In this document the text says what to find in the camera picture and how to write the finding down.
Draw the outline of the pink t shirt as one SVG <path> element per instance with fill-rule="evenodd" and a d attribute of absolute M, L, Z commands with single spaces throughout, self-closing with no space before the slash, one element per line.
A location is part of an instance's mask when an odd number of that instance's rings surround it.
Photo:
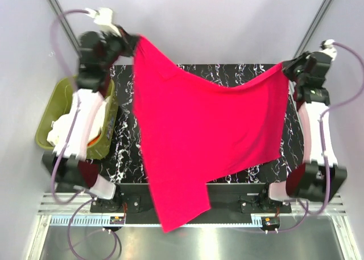
<path fill-rule="evenodd" d="M 288 102 L 282 64 L 225 87 L 179 68 L 142 37 L 133 71 L 149 184 L 197 188 L 280 157 Z"/>

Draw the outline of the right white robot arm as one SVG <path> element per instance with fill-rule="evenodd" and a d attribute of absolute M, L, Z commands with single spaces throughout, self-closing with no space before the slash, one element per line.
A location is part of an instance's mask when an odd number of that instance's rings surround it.
<path fill-rule="evenodd" d="M 303 162 L 286 181 L 271 183 L 258 198 L 264 212 L 293 199 L 327 204 L 347 179 L 347 169 L 338 164 L 329 126 L 329 92 L 324 88 L 326 74 L 337 56 L 334 40 L 321 43 L 321 49 L 305 52 L 283 63 L 283 73 L 295 83 L 293 99 L 304 138 Z"/>

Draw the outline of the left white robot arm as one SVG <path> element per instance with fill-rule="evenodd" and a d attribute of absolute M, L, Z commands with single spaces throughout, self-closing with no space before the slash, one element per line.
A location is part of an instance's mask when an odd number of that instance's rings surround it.
<path fill-rule="evenodd" d="M 51 183 L 69 184 L 79 192 L 103 199 L 110 212 L 122 208 L 119 188 L 100 175 L 95 164 L 86 162 L 87 146 L 97 112 L 104 102 L 110 82 L 110 67 L 119 57 L 132 57 L 139 36 L 128 34 L 114 24 L 113 11 L 107 7 L 98 10 L 67 10 L 59 15 L 83 13 L 93 19 L 101 32 L 88 31 L 80 37 L 78 74 L 71 77 L 73 88 L 71 120 L 65 125 L 65 136 L 51 152 L 45 152 L 42 162 L 51 174 Z"/>

